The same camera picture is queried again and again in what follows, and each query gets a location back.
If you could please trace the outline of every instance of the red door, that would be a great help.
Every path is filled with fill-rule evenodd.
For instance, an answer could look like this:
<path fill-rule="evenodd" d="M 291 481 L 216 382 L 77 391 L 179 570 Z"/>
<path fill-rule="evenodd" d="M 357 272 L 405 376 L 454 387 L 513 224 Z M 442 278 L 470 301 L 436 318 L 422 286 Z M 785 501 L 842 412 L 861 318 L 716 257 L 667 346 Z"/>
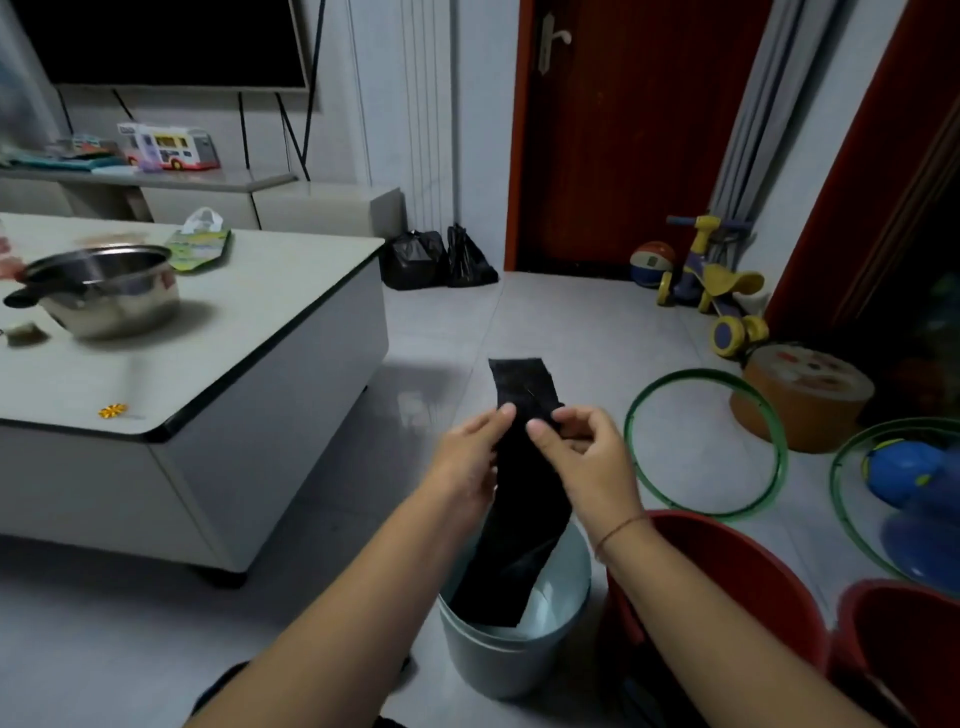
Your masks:
<path fill-rule="evenodd" d="M 706 211 L 771 0 L 538 0 L 519 270 L 623 277 L 668 214 Z M 542 21 L 555 18 L 540 72 Z"/>

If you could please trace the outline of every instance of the hand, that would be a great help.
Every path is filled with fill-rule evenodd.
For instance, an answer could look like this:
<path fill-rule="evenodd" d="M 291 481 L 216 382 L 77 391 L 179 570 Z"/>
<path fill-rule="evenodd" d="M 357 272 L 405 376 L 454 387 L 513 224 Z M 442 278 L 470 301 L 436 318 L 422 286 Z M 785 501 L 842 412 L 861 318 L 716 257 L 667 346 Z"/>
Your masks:
<path fill-rule="evenodd" d="M 466 529 L 474 529 L 493 501 L 496 455 L 493 447 L 510 429 L 516 407 L 507 402 L 449 430 L 433 453 L 421 488 L 449 499 Z"/>
<path fill-rule="evenodd" d="M 610 415 L 599 407 L 560 407 L 552 416 L 560 434 L 542 420 L 527 423 L 527 434 L 557 471 L 596 547 L 622 523 L 645 516 L 634 464 Z"/>

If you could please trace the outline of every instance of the white coffee table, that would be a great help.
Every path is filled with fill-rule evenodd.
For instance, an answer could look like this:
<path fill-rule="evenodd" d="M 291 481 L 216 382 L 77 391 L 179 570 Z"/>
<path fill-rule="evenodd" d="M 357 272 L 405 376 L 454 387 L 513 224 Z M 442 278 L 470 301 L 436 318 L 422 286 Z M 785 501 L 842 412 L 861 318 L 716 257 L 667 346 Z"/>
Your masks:
<path fill-rule="evenodd" d="M 175 226 L 0 215 L 27 262 L 103 233 Z M 387 351 L 382 240 L 234 231 L 225 265 L 179 276 L 180 316 L 82 343 L 0 305 L 0 533 L 246 571 Z M 0 297 L 17 284 L 0 281 Z M 128 411 L 103 419 L 123 402 Z"/>

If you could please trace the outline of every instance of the floor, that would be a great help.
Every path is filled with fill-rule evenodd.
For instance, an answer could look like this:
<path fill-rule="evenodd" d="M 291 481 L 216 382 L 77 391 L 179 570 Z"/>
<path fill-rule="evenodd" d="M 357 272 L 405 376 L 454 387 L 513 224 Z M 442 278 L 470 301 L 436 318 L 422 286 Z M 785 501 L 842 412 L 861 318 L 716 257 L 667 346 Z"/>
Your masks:
<path fill-rule="evenodd" d="M 658 308 L 652 291 L 629 282 L 508 274 L 480 289 L 385 295 L 387 359 L 244 589 L 213 591 L 173 564 L 0 539 L 5 725 L 181 725 L 203 689 L 268 644 L 349 562 L 417 484 L 438 434 L 495 404 L 490 357 L 542 357 L 562 400 L 600 404 L 621 423 L 659 376 L 736 371 L 709 351 L 708 317 Z M 669 497 L 694 508 L 736 507 L 766 484 L 769 446 L 737 428 L 726 396 L 717 385 L 678 384 L 636 416 L 641 465 Z M 735 527 L 790 566 L 832 620 L 849 584 L 882 574 L 832 514 L 828 464 L 827 456 L 791 453 L 776 502 Z M 593 587 L 547 686 L 512 704 L 464 684 L 435 609 L 384 715 L 410 728 L 618 724 L 592 692 L 593 630 L 606 591 L 596 564 Z"/>

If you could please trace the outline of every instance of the white trash can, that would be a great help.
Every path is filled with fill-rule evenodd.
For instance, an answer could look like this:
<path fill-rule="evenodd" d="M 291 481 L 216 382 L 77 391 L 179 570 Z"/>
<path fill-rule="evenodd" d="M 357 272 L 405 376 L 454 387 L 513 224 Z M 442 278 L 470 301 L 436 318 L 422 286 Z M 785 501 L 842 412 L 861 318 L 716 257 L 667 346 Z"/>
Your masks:
<path fill-rule="evenodd" d="M 474 690 L 496 699 L 519 697 L 553 667 L 566 636 L 587 605 L 590 552 L 571 522 L 547 559 L 516 627 L 470 624 L 447 605 L 460 586 L 479 534 L 461 552 L 440 592 L 446 646 L 457 671 Z"/>

